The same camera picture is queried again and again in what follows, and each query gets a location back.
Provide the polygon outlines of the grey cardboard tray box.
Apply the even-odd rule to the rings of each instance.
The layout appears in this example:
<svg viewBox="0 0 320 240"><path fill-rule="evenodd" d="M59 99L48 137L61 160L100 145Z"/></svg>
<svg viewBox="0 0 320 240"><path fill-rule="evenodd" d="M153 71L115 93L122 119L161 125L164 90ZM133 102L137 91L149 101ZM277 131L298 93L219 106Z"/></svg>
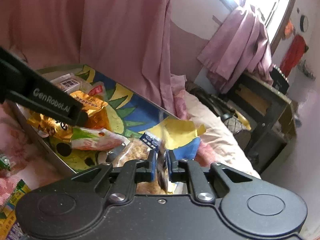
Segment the grey cardboard tray box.
<svg viewBox="0 0 320 240"><path fill-rule="evenodd" d="M110 131L140 137L160 123L159 114L174 116L153 102L95 71L70 64L33 71L23 62L3 64L8 74L5 98L73 129L105 111Z"/></svg>

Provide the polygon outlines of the yellow green snack packet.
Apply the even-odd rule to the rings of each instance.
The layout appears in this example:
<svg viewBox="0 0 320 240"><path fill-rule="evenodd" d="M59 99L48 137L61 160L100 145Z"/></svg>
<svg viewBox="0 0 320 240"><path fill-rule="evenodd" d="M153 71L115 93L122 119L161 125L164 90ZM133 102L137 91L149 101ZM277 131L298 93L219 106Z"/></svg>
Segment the yellow green snack packet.
<svg viewBox="0 0 320 240"><path fill-rule="evenodd" d="M16 205L18 201L31 189L22 179L17 183L13 193L1 207L1 240L4 239L20 239L23 231L16 219Z"/></svg>

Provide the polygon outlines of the black calendar box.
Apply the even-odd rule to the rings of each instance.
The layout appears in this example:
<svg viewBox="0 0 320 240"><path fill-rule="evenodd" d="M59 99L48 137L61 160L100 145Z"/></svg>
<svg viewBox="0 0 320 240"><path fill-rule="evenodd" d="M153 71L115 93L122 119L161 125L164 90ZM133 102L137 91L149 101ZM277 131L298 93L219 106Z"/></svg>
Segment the black calendar box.
<svg viewBox="0 0 320 240"><path fill-rule="evenodd" d="M289 89L289 81L281 69L275 64L272 64L270 76L273 80L272 86L281 93L286 94Z"/></svg>

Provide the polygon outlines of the peanut brittle clear packet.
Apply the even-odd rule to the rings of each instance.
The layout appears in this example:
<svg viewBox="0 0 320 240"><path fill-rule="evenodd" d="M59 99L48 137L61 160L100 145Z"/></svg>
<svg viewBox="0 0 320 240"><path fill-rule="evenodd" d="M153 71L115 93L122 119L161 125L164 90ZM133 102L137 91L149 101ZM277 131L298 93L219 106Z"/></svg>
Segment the peanut brittle clear packet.
<svg viewBox="0 0 320 240"><path fill-rule="evenodd" d="M150 148L140 139L131 138L128 145L110 161L113 167L123 167L127 162L135 160L138 162L147 161L150 153ZM158 183L157 175L152 182L136 182L136 194L161 195L167 194Z"/></svg>

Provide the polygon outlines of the dark dried plum packet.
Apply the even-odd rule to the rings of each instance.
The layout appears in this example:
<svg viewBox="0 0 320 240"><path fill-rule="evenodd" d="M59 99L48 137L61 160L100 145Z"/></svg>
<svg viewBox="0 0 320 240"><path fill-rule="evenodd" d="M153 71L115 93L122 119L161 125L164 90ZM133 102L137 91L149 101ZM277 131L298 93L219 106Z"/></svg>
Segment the dark dried plum packet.
<svg viewBox="0 0 320 240"><path fill-rule="evenodd" d="M159 150L157 153L157 164L156 164L156 171L157 171L157 181L160 186L160 188L167 193L168 192L168 179L165 175L165 171L167 169L167 163L166 163L166 131L165 126L162 124L164 121L164 112L161 111L159 113L159 121L160 121L160 145Z"/></svg>

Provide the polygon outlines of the mixed nut bar packet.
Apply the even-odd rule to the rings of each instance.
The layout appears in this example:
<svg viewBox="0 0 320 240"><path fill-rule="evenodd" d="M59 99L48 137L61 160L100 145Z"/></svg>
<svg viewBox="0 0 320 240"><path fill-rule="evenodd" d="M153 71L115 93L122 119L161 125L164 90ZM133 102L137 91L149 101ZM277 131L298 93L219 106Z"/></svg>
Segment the mixed nut bar packet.
<svg viewBox="0 0 320 240"><path fill-rule="evenodd" d="M73 73L62 75L50 82L67 94L71 94L77 90L84 90L87 86L87 82L85 80Z"/></svg>

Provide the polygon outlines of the green sausage stick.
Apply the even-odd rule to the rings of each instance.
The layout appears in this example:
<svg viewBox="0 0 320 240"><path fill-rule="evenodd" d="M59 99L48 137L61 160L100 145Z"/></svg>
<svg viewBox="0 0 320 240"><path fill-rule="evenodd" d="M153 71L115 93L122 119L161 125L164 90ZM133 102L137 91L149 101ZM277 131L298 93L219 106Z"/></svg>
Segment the green sausage stick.
<svg viewBox="0 0 320 240"><path fill-rule="evenodd" d="M10 159L4 154L0 154L0 170L11 171L11 166Z"/></svg>

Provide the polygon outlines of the white red snack pouch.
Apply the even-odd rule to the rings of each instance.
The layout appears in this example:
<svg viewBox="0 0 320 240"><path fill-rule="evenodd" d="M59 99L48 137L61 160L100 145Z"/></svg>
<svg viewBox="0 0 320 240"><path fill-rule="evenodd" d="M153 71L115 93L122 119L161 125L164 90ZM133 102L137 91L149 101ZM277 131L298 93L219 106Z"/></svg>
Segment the white red snack pouch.
<svg viewBox="0 0 320 240"><path fill-rule="evenodd" d="M52 149L61 156L67 157L72 151L109 151L118 146L126 146L129 139L113 133L108 129L73 128L70 142L55 137L49 139Z"/></svg>

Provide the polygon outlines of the orange candy clear bag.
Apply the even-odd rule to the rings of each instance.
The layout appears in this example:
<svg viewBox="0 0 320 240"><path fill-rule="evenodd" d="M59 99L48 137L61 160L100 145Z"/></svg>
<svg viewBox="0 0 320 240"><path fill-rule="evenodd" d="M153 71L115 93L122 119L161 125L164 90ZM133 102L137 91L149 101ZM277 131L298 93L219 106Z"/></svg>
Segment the orange candy clear bag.
<svg viewBox="0 0 320 240"><path fill-rule="evenodd" d="M98 104L98 109L92 113L87 121L86 127L92 129L105 128L111 131L111 126L107 114L108 98L106 89L102 81L96 82L87 93L94 102Z"/></svg>

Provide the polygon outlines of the red hanging ornament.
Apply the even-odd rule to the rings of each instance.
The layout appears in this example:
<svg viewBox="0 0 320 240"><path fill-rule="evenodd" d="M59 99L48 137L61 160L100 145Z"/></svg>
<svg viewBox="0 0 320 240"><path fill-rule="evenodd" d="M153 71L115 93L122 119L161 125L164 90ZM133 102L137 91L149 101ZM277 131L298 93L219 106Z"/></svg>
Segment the red hanging ornament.
<svg viewBox="0 0 320 240"><path fill-rule="evenodd" d="M292 68L299 63L308 49L309 47L306 45L303 36L296 35L280 64L280 70L285 77L289 76Z"/></svg>

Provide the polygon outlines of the pink floral bed blanket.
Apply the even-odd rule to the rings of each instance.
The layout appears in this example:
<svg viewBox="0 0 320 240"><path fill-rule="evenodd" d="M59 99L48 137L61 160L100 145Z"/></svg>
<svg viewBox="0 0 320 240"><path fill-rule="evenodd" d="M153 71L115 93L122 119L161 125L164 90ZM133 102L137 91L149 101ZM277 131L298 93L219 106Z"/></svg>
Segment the pink floral bed blanket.
<svg viewBox="0 0 320 240"><path fill-rule="evenodd" d="M177 116L206 128L200 136L196 161L203 167L218 161L259 178L230 130L208 107L185 90L185 82L184 75L171 76ZM1 171L1 206L7 203L20 180L34 190L63 178L53 162L32 142L6 102L1 104L1 156L7 157L13 165L10 171Z"/></svg>

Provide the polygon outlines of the dark handbag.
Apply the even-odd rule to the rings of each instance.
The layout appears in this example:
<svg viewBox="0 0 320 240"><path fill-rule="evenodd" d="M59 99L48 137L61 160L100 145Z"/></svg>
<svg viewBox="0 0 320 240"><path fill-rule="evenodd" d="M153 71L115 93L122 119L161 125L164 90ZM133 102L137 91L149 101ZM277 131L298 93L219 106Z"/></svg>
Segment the dark handbag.
<svg viewBox="0 0 320 240"><path fill-rule="evenodd" d="M251 139L251 127L249 121L241 113L219 97L208 94L203 88L191 81L186 82L185 88L187 92L196 96L202 104L220 117L242 149L248 145Z"/></svg>

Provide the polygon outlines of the blue white snack stick packet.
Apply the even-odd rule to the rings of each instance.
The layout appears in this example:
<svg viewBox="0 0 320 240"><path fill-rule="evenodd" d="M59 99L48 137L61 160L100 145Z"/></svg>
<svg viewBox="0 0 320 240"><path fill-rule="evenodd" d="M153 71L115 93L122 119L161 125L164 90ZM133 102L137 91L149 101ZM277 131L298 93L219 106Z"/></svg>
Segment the blue white snack stick packet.
<svg viewBox="0 0 320 240"><path fill-rule="evenodd" d="M159 151L159 147L161 144L161 141L159 138L157 138L152 133L145 131L142 136L140 137L140 140L148 146L151 150L154 150L156 153Z"/></svg>

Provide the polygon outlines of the purple hanging cloth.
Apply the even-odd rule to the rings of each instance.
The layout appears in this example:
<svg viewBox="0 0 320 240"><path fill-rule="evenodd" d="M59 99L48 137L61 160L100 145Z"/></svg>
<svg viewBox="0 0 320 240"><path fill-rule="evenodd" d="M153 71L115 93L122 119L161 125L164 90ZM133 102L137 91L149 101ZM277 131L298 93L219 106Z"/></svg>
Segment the purple hanging cloth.
<svg viewBox="0 0 320 240"><path fill-rule="evenodd" d="M271 85L271 48L267 29L248 0L227 16L197 59L219 93L227 93L243 72Z"/></svg>

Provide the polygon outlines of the pink curtain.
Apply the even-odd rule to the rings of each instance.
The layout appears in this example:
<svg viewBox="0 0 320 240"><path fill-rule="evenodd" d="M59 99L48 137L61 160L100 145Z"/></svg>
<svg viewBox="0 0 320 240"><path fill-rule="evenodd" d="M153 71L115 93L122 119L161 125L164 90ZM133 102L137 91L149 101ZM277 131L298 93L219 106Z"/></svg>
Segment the pink curtain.
<svg viewBox="0 0 320 240"><path fill-rule="evenodd" d="M1 46L31 68L87 64L175 114L171 0L1 0Z"/></svg>

